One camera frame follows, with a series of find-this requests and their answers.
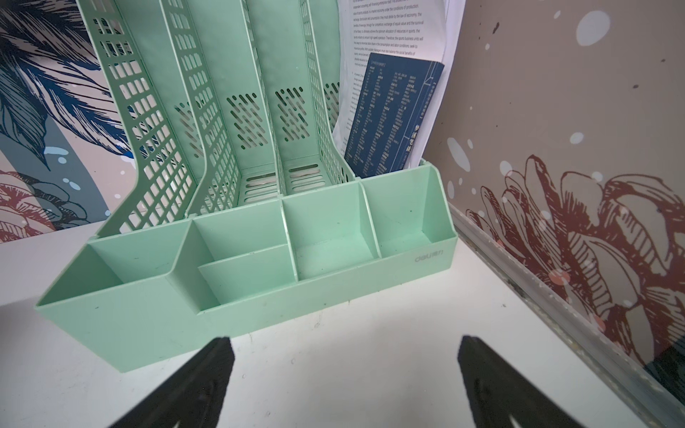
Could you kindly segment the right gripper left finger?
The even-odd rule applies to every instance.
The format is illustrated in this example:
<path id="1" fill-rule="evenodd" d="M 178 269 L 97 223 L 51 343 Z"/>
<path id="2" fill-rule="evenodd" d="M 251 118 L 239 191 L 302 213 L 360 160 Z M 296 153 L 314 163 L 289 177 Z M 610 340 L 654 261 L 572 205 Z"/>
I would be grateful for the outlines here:
<path id="1" fill-rule="evenodd" d="M 234 364 L 230 339 L 213 339 L 113 425 L 217 426 Z"/>

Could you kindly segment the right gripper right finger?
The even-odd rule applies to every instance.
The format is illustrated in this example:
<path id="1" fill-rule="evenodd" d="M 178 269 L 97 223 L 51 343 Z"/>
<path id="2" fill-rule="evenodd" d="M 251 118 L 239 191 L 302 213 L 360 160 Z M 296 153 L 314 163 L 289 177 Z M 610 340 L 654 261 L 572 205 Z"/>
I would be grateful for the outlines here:
<path id="1" fill-rule="evenodd" d="M 482 339 L 465 335 L 458 363 L 477 427 L 579 427 Z"/>

